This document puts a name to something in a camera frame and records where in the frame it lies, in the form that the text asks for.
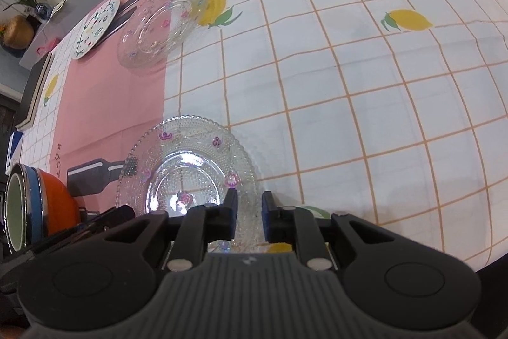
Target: pink object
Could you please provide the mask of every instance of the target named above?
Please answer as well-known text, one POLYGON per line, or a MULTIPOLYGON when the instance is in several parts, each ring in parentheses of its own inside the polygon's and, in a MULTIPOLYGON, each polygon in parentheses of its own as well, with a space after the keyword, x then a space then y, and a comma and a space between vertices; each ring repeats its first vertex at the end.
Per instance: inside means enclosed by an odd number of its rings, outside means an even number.
MULTIPOLYGON (((166 67, 135 72, 120 66, 119 37, 120 32, 112 35, 79 65, 69 64, 50 158, 51 173, 59 172, 63 182, 73 166, 98 158, 124 160, 138 139, 162 121, 166 67)), ((105 211, 115 205, 117 185, 111 182, 101 193, 76 201, 87 210, 105 211)))
POLYGON ((60 41, 61 39, 59 38, 53 38, 44 46, 39 46, 39 48, 37 48, 37 54, 44 55, 47 52, 51 52, 55 48, 55 46, 57 46, 60 43, 60 41))

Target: clear glass plate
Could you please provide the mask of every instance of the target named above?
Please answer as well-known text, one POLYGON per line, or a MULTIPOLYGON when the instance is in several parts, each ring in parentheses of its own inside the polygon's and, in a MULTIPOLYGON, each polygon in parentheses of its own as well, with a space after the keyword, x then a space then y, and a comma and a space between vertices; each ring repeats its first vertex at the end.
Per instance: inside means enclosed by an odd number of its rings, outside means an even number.
POLYGON ((199 23, 208 0, 146 0, 128 20, 117 56, 127 68, 151 66, 179 46, 199 23))
POLYGON ((179 216, 197 205, 220 204, 228 188, 238 191, 235 242, 249 251, 263 240, 251 160, 227 129, 186 115, 156 125, 133 147, 120 174, 116 205, 131 206, 136 216, 155 210, 179 216))

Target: purple flower decoration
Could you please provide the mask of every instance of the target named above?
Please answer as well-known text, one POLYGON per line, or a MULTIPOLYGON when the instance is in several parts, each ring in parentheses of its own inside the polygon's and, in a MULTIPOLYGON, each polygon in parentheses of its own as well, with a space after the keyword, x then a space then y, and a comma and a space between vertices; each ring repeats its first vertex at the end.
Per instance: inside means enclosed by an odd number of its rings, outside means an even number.
POLYGON ((219 148, 222 144, 222 140, 219 137, 215 137, 212 142, 213 146, 219 148))
POLYGON ((140 173, 140 180, 146 183, 151 176, 152 172, 146 168, 140 173))
POLYGON ((179 191, 177 193, 177 196, 178 196, 177 202, 180 202, 185 206, 189 206, 189 204, 191 204, 194 201, 194 196, 185 190, 179 191))
POLYGON ((170 132, 169 134, 167 132, 163 132, 161 134, 159 134, 159 138, 162 140, 162 141, 166 141, 167 139, 173 139, 173 133, 170 132))
POLYGON ((240 177, 238 177, 238 174, 231 171, 226 177, 225 177, 225 185, 227 188, 235 188, 238 184, 240 184, 240 177))

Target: white plate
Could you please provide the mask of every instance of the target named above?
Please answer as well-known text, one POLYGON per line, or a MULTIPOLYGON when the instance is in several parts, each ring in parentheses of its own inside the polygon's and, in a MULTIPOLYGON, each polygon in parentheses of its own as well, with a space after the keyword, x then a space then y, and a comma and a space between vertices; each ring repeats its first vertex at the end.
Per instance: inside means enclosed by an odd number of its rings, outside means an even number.
POLYGON ((93 48, 113 22, 120 8, 120 0, 104 2, 85 22, 72 51, 72 59, 79 59, 93 48))

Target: book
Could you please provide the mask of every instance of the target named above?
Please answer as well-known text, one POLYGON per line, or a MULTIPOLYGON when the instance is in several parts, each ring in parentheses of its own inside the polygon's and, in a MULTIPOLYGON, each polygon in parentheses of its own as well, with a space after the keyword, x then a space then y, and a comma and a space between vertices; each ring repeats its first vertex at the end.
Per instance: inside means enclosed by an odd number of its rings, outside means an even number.
POLYGON ((53 62, 52 53, 45 54, 31 69, 28 80, 26 81, 23 97, 19 105, 19 110, 14 118, 14 125, 19 131, 24 131, 34 125, 35 114, 46 78, 49 74, 49 68, 53 62))

